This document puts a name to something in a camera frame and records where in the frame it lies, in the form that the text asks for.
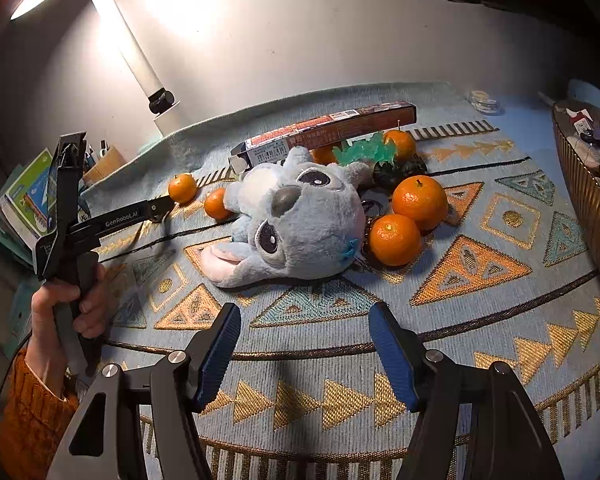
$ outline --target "metal screw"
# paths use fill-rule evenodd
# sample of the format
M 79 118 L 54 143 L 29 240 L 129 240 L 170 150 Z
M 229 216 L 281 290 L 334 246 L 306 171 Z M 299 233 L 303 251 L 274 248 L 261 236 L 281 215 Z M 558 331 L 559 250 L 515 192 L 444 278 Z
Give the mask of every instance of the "metal screw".
M 424 355 L 427 361 L 431 361 L 432 363 L 439 363 L 444 357 L 444 354 L 440 350 L 427 350 L 427 353 Z
M 509 367 L 509 365 L 506 364 L 506 362 L 504 362 L 504 361 L 496 361 L 495 364 L 493 365 L 493 367 L 499 374 L 507 374 L 511 371 L 511 368 Z
M 173 364 L 181 363 L 187 355 L 182 350 L 176 350 L 169 354 L 169 362 Z
M 107 365 L 102 369 L 102 374 L 105 377 L 113 377 L 117 373 L 118 373 L 117 365 Z

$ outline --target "hand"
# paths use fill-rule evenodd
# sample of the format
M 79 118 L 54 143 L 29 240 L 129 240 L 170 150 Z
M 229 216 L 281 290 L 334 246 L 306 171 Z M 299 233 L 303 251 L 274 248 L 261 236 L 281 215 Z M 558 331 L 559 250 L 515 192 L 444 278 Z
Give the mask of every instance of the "hand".
M 105 268 L 98 264 L 96 283 L 80 302 L 81 314 L 74 320 L 74 329 L 86 338 L 102 334 L 107 326 L 107 283 Z M 31 339 L 25 361 L 31 371 L 56 396 L 62 396 L 67 358 L 58 338 L 53 307 L 80 296 L 76 285 L 61 280 L 48 280 L 31 298 Z

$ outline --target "patterned rug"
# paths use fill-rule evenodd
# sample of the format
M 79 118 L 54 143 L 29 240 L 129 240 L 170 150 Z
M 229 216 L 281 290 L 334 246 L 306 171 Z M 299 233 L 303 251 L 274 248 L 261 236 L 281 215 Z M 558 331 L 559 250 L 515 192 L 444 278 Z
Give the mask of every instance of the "patterned rug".
M 397 269 L 354 264 L 320 282 L 240 290 L 215 288 L 202 276 L 194 250 L 230 235 L 229 224 L 204 214 L 202 200 L 234 179 L 223 157 L 247 136 L 244 124 L 256 132 L 398 99 L 417 106 L 410 131 L 450 204 L 416 262 Z M 370 341 L 366 314 L 379 299 L 428 348 L 458 363 L 509 363 L 566 478 L 597 476 L 600 277 L 554 184 L 449 85 L 334 89 L 205 121 L 168 137 L 87 199 L 99 213 L 158 196 L 171 175 L 187 170 L 199 180 L 198 200 L 177 206 L 163 224 L 102 241 L 116 309 L 100 365 L 153 364 L 209 327 L 224 302 L 238 304 L 236 352 L 218 397 L 196 416 L 214 478 L 395 478 L 416 415 L 395 399 Z M 387 200 L 376 190 L 363 197 Z M 141 411 L 146 462 L 158 479 L 151 411 Z M 469 418 L 463 406 L 450 479 L 462 475 Z

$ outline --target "orange sweater sleeve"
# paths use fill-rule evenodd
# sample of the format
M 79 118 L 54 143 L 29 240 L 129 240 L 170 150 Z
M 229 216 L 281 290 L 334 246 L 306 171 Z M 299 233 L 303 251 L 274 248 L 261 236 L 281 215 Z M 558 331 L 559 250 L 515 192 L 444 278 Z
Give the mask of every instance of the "orange sweater sleeve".
M 29 370 L 26 350 L 11 372 L 9 400 L 0 422 L 0 463 L 13 480 L 45 480 L 78 400 L 58 399 Z

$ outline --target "orange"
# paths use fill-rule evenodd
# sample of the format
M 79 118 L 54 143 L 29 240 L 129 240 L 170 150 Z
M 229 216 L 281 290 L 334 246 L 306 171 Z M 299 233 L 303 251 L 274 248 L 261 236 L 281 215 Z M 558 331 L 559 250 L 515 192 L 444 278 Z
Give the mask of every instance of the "orange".
M 395 144 L 395 159 L 407 160 L 416 154 L 416 141 L 409 132 L 401 130 L 389 130 L 382 136 L 384 143 L 392 140 Z
M 340 147 L 339 142 L 334 142 L 333 144 L 327 144 L 326 146 L 320 146 L 320 148 L 316 148 L 315 150 L 311 150 L 311 155 L 314 158 L 314 161 L 317 164 L 322 164 L 326 166 L 327 164 L 331 164 L 338 161 L 336 160 L 336 156 L 333 155 L 334 147 Z
M 216 189 L 206 196 L 205 213 L 216 220 L 224 220 L 231 216 L 231 211 L 224 207 L 224 187 Z
M 178 204 L 186 204 L 195 197 L 197 192 L 198 184 L 189 173 L 176 175 L 176 178 L 169 183 L 169 196 Z
M 445 190 L 426 175 L 405 178 L 392 196 L 394 213 L 411 218 L 421 231 L 429 231 L 446 218 Z
M 369 248 L 386 266 L 397 267 L 412 262 L 422 250 L 422 237 L 413 220 L 402 215 L 385 215 L 369 231 Z

